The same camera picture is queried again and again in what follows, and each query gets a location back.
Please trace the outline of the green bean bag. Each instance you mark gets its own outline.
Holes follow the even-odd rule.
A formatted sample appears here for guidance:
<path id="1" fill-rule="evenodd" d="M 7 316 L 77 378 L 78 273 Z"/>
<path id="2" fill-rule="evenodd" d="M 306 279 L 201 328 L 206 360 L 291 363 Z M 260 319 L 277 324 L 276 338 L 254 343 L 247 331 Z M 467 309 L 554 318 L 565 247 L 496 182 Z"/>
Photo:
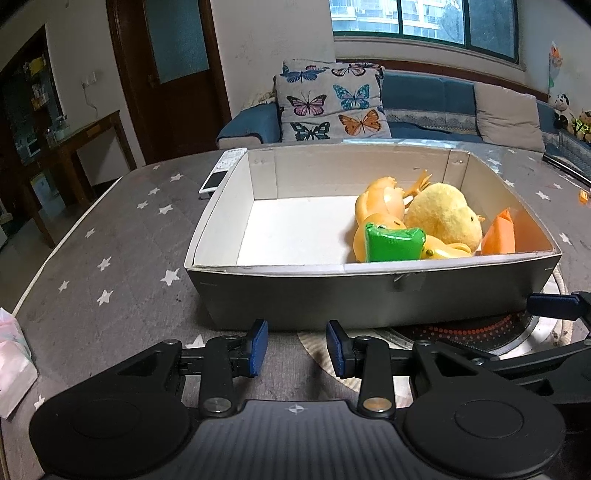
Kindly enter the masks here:
<path id="1" fill-rule="evenodd" d="M 425 242 L 421 228 L 389 229 L 373 223 L 365 226 L 367 262 L 419 260 Z"/>

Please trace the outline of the yellow plush chick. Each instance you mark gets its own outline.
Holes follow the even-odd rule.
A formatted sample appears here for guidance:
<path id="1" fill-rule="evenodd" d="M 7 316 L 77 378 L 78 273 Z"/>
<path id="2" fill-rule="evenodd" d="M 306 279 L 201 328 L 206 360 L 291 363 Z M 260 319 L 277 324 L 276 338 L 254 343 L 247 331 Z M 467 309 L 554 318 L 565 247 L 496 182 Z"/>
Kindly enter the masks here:
<path id="1" fill-rule="evenodd" d="M 453 185 L 430 185 L 408 206 L 404 223 L 408 228 L 421 228 L 427 235 L 445 244 L 462 243 L 472 252 L 483 238 L 482 222 L 469 205 L 464 194 Z"/>

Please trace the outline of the small orange toy block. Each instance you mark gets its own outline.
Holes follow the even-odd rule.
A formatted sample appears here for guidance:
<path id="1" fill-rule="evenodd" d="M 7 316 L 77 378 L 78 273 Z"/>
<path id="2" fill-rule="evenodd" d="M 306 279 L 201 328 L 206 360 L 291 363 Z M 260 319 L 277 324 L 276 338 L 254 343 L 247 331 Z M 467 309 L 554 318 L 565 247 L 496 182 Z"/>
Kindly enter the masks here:
<path id="1" fill-rule="evenodd" d="M 581 204 L 587 204 L 589 202 L 589 193 L 586 190 L 580 189 L 578 198 Z"/>

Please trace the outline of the black rod on table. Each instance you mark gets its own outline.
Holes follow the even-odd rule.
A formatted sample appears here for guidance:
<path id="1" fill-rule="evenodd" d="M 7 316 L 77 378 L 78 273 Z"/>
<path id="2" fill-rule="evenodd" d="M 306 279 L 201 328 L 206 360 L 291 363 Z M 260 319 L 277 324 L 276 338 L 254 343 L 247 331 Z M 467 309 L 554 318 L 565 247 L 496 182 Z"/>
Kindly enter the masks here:
<path id="1" fill-rule="evenodd" d="M 587 176 L 583 171 L 578 169 L 576 166 L 570 165 L 567 161 L 546 153 L 543 154 L 542 160 L 547 164 L 553 166 L 554 168 L 559 169 L 563 173 L 570 175 L 572 178 L 574 178 L 581 184 L 585 185 L 586 187 L 591 187 L 590 177 Z"/>

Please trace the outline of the white cardboard box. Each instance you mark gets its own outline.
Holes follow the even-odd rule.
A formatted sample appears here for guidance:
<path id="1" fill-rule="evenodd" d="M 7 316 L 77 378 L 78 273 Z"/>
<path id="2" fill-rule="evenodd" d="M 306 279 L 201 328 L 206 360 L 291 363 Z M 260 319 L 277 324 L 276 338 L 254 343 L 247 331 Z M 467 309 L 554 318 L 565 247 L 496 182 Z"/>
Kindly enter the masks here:
<path id="1" fill-rule="evenodd" d="M 428 171 L 486 219 L 509 210 L 511 255 L 359 263 L 353 204 L 370 182 Z M 214 324 L 242 330 L 352 329 L 471 319 L 524 308 L 561 257 L 503 180 L 456 143 L 342 141 L 240 150 L 202 213 L 184 266 Z"/>

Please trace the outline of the orange plastic duck toy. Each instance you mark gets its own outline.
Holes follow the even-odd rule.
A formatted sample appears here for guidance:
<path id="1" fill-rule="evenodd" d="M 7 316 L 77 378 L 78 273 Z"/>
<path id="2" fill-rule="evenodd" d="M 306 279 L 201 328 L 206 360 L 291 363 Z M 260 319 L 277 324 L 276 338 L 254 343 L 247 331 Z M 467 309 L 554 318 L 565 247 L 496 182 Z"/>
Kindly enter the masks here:
<path id="1" fill-rule="evenodd" d="M 370 183 L 366 190 L 356 198 L 356 233 L 353 236 L 353 254 L 355 254 L 356 261 L 366 261 L 366 245 L 363 235 L 368 223 L 389 229 L 410 229 L 404 223 L 406 210 L 418 194 L 435 184 L 431 181 L 431 177 L 432 175 L 428 171 L 423 171 L 417 181 L 407 189 L 400 187 L 394 177 L 381 177 Z M 475 252 L 472 252 L 465 244 L 445 244 L 438 238 L 426 234 L 423 256 L 427 259 L 466 257 Z"/>

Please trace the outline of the panda plush toy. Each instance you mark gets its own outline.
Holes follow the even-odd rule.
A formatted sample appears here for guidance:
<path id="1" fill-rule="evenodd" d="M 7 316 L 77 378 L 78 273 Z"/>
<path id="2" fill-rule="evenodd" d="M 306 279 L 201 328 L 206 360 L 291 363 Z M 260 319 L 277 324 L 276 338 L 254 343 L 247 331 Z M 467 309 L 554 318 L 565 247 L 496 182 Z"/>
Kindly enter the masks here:
<path id="1" fill-rule="evenodd" d="M 567 129 L 573 119 L 568 96 L 565 93 L 559 93 L 551 99 L 550 105 L 554 111 L 554 127 Z"/>

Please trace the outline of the beige cushion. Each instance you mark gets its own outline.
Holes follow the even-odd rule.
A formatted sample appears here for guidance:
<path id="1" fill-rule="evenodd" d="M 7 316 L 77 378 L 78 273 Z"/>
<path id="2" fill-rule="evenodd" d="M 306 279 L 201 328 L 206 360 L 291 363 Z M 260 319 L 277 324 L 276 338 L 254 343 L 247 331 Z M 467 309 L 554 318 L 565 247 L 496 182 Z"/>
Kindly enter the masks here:
<path id="1" fill-rule="evenodd" d="M 537 99 L 505 87 L 474 84 L 476 120 L 487 143 L 543 152 Z"/>

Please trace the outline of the white remote control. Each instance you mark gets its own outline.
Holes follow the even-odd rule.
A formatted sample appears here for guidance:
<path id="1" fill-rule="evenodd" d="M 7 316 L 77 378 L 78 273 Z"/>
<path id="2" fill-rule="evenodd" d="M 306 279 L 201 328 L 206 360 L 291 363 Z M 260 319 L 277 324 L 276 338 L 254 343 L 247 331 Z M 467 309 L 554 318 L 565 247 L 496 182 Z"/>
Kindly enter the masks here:
<path id="1" fill-rule="evenodd" d="M 246 154 L 246 148 L 235 148 L 225 150 L 215 163 L 213 169 L 207 175 L 204 184 L 199 189 L 199 195 L 211 196 L 217 187 L 221 185 L 223 178 Z"/>

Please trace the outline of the pink tissue pack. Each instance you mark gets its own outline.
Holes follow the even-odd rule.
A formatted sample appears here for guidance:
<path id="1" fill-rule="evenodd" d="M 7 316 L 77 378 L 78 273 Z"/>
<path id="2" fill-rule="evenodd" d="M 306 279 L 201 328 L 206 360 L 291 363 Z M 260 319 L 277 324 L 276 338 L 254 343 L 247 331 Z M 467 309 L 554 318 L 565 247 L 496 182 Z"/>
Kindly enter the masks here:
<path id="1" fill-rule="evenodd" d="M 18 321 L 0 309 L 0 415 L 8 419 L 38 377 Z"/>

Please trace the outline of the blue sofa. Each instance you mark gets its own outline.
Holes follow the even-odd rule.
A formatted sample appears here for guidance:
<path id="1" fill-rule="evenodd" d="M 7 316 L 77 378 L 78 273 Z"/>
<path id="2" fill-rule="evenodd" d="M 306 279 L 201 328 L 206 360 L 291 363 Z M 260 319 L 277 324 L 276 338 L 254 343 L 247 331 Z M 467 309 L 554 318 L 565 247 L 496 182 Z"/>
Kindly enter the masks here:
<path id="1" fill-rule="evenodd" d="M 483 143 L 477 126 L 474 84 L 445 76 L 388 71 L 383 105 L 394 138 Z M 551 105 L 538 101 L 539 124 L 552 156 L 560 156 L 590 174 L 590 145 L 559 130 Z M 247 108 L 225 125 L 217 137 L 220 149 L 280 142 L 276 104 Z"/>

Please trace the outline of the butterfly print pillow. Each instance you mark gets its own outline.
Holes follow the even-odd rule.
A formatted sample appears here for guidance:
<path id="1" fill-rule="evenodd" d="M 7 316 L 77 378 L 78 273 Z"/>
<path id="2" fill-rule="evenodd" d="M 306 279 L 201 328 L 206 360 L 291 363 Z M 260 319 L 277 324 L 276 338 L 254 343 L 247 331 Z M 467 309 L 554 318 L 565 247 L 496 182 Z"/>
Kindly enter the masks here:
<path id="1" fill-rule="evenodd" d="M 281 140 L 389 139 L 384 79 L 375 63 L 284 61 L 274 78 Z"/>

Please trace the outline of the dark wooden side table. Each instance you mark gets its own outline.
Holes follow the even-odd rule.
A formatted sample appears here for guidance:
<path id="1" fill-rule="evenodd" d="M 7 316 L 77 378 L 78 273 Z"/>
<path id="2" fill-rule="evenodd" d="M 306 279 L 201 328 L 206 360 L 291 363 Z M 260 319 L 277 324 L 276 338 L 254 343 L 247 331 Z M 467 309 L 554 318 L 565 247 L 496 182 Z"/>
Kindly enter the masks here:
<path id="1" fill-rule="evenodd" d="M 26 198 L 28 210 L 48 247 L 55 248 L 56 243 L 39 213 L 40 208 L 37 206 L 38 201 L 34 199 L 32 180 L 45 170 L 60 167 L 77 204 L 87 210 L 91 205 L 87 195 L 90 183 L 87 180 L 78 151 L 108 132 L 114 133 L 127 170 L 135 170 L 137 163 L 129 146 L 119 110 L 75 130 L 64 139 L 59 140 L 54 146 L 42 150 L 27 164 L 20 165 L 19 186 Z"/>

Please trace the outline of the green framed window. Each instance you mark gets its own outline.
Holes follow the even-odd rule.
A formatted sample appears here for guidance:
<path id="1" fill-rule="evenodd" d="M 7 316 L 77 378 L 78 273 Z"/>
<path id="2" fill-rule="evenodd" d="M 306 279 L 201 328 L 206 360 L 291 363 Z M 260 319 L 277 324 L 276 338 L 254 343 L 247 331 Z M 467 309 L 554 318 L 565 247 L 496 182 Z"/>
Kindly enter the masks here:
<path id="1" fill-rule="evenodd" d="M 339 37 L 421 40 L 519 60 L 518 7 L 495 0 L 341 0 L 329 2 Z"/>

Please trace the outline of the dark wooden door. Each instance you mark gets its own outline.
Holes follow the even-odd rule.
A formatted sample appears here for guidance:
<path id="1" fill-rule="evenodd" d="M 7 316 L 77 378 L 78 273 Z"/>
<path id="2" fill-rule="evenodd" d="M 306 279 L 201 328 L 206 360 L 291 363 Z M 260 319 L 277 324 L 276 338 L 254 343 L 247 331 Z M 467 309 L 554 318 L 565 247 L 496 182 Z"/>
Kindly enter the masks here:
<path id="1" fill-rule="evenodd" d="M 230 110 L 211 2 L 111 0 L 106 12 L 145 162 L 214 150 Z"/>

